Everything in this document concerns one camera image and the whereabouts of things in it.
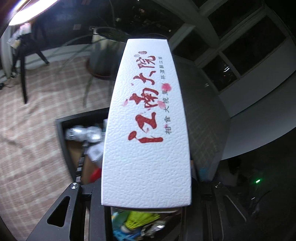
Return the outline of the red packet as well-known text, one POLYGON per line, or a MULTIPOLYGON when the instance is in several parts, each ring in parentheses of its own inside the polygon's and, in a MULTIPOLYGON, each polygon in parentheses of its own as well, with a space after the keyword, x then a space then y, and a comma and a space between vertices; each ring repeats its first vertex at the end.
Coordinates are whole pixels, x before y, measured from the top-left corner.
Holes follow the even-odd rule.
POLYGON ((89 182, 94 183, 99 178, 101 178, 101 168, 97 168, 95 171, 93 171, 89 178, 89 182))

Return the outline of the potted plant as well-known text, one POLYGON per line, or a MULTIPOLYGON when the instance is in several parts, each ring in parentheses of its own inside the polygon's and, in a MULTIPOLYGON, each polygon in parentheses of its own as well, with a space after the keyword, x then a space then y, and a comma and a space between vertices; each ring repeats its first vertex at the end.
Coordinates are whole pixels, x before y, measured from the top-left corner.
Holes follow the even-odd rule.
POLYGON ((86 69, 91 77, 87 81, 83 96, 84 106, 87 104, 88 93, 94 78, 108 81, 108 95, 111 95, 112 84, 115 83, 126 42, 130 38, 128 33, 112 27, 96 27, 91 36, 91 43, 73 54, 58 70, 58 72, 61 72, 79 53, 90 49, 86 69))

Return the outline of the black storage bin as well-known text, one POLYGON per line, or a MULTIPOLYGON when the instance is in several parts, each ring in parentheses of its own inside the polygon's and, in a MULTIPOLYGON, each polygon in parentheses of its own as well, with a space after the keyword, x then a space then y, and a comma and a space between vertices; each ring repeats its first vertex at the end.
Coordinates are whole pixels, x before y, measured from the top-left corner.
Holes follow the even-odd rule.
MULTIPOLYGON (((108 108, 88 111, 76 115, 67 116, 56 120, 56 129, 61 144, 65 163, 69 169, 71 178, 76 179, 76 169, 83 152, 83 144, 65 139, 68 128, 77 124, 85 126, 103 125, 108 117, 108 108)), ((168 221, 162 230, 152 236, 141 237, 136 232, 135 240, 222 240, 223 232, 216 197, 210 184, 203 184, 195 166, 191 167, 192 188, 195 191, 193 203, 183 208, 180 212, 164 213, 163 218, 168 221)))

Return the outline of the black desk leg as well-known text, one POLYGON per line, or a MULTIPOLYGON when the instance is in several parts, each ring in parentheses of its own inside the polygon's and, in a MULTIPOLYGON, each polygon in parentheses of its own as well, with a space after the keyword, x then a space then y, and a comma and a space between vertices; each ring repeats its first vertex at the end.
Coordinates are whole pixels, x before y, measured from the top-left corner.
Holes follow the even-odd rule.
POLYGON ((27 104, 28 96, 27 96, 27 88, 26 88, 26 54, 27 49, 31 48, 34 52, 44 61, 45 64, 49 65, 48 59, 41 52, 40 48, 37 45, 37 42, 31 37, 31 24, 29 22, 24 23, 20 26, 20 35, 17 40, 20 42, 18 47, 16 48, 16 54, 13 58, 13 65, 11 68, 12 73, 16 73, 16 63, 20 60, 20 71, 21 71, 21 87, 23 94, 23 102, 27 104))

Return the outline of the white box red calligraphy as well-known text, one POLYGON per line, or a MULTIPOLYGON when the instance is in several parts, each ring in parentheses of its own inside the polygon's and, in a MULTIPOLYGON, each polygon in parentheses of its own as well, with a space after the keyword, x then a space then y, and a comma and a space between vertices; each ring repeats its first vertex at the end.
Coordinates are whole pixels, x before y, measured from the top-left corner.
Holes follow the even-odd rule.
POLYGON ((168 41, 129 39, 107 118, 101 204, 171 209, 191 200, 186 116, 168 41))

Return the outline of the plaid table cloth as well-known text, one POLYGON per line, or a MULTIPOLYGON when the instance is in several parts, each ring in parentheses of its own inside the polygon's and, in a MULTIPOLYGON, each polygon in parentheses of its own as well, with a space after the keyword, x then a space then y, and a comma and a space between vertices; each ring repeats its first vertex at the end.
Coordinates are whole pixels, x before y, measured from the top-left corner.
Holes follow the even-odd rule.
MULTIPOLYGON (((1 91, 1 218, 17 240, 26 240, 70 184, 55 120, 110 105, 109 83, 95 80, 83 101, 89 73, 86 57, 28 70, 29 101, 18 80, 1 91)), ((186 112, 190 151, 203 178, 216 169, 230 128, 230 116, 190 61, 174 58, 186 112)))

